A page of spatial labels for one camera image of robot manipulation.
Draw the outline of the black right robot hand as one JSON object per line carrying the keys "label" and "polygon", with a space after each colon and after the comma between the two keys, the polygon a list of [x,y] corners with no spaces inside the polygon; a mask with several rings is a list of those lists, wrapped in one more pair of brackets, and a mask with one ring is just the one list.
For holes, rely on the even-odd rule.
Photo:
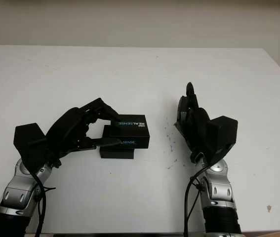
{"label": "black right robot hand", "polygon": [[174,125],[191,151],[192,163],[197,163],[207,152],[205,130],[208,121],[209,116],[206,110],[199,106],[194,87],[189,82],[186,86],[186,95],[181,96],[179,100]]}

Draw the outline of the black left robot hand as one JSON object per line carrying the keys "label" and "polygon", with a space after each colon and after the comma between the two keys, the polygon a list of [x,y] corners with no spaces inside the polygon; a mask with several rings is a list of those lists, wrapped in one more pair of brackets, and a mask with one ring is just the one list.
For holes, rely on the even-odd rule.
{"label": "black left robot hand", "polygon": [[113,146],[120,143],[118,138],[90,138],[89,125],[98,119],[120,121],[120,115],[101,98],[78,108],[66,111],[46,134],[48,148],[52,152],[49,163],[61,166],[60,159],[72,152],[95,150],[97,147]]}

